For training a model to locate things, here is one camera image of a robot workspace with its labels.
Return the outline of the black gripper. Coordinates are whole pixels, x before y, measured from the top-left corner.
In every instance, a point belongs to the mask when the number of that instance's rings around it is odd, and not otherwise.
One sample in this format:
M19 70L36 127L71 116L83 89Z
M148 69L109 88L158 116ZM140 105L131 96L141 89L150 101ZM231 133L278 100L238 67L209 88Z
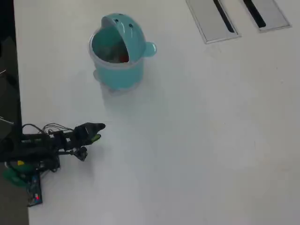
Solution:
M104 123L91 122L75 127L73 130L74 146L80 148L98 141L101 138L101 134L98 134L98 132L105 129L105 127Z

